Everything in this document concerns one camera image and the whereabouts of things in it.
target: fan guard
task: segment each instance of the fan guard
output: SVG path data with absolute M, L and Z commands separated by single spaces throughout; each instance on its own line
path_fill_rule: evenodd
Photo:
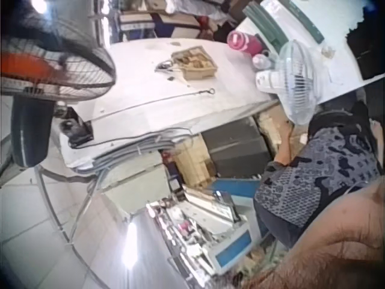
M 70 22 L 38 14 L 24 3 L 3 23 L 2 95 L 86 101 L 115 84 L 115 65 L 107 51 Z

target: black standing fan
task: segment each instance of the black standing fan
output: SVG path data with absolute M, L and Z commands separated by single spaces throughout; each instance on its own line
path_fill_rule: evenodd
M 2 5 L 1 12 L 1 94 L 14 98 L 13 160 L 32 167 L 47 156 L 56 101 L 98 98 L 115 84 L 116 71 L 95 37 L 37 13 L 29 1 Z

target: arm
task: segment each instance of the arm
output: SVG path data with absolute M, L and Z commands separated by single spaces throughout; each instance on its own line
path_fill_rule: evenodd
M 283 123 L 279 127 L 279 134 L 282 142 L 274 161 L 281 163 L 284 166 L 287 166 L 291 162 L 290 136 L 293 131 L 293 127 L 293 124 L 289 121 Z
M 376 120 L 371 120 L 371 129 L 377 141 L 377 159 L 381 167 L 384 167 L 384 133 L 381 124 Z

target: white desk fan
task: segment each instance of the white desk fan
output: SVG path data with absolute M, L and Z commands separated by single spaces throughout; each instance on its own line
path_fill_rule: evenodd
M 275 69 L 257 73 L 256 84 L 260 91 L 278 95 L 292 122 L 305 125 L 321 96 L 319 76 L 307 48 L 293 40 L 282 47 Z

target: hand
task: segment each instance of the hand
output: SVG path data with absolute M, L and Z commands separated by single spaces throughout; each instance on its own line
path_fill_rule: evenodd
M 381 124 L 376 120 L 372 120 L 372 119 L 370 120 L 370 122 L 371 122 L 371 130 L 375 139 L 379 142 L 383 142 L 384 132 L 383 132 L 383 128 L 381 127 Z
M 278 127 L 279 135 L 281 136 L 281 139 L 289 139 L 294 129 L 294 124 L 287 120 L 280 124 Z

